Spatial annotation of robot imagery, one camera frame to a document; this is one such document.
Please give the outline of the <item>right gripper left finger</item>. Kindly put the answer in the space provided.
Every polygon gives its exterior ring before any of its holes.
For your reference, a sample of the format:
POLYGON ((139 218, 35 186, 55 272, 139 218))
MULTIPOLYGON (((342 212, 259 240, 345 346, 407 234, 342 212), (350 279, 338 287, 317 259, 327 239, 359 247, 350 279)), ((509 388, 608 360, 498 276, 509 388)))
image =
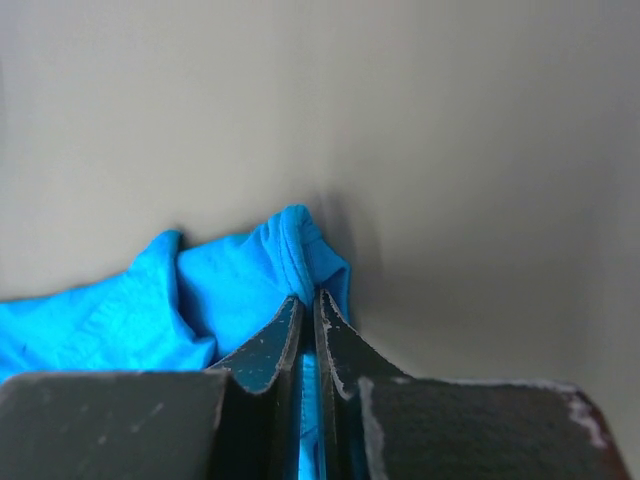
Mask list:
POLYGON ((5 479, 294 479, 304 307, 201 371, 38 372, 1 388, 5 479))

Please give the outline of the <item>blue t shirt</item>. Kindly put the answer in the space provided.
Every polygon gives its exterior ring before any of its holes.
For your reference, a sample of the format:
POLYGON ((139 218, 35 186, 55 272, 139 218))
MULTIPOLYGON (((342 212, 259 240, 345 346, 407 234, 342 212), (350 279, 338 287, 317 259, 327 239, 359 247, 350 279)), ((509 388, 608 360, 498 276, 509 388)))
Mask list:
POLYGON ((262 329, 290 296, 311 306, 325 288, 346 310, 350 276, 302 205, 192 248, 168 230, 113 277, 3 301, 1 376, 203 369, 262 329))

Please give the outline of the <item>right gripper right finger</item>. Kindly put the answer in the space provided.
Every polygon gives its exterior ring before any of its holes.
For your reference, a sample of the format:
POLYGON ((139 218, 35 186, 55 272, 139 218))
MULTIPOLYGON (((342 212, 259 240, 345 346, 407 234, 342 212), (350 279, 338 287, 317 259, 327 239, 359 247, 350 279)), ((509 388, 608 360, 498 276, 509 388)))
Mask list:
POLYGON ((629 477, 604 415, 574 385, 412 377, 325 289, 313 320, 324 479, 629 477))

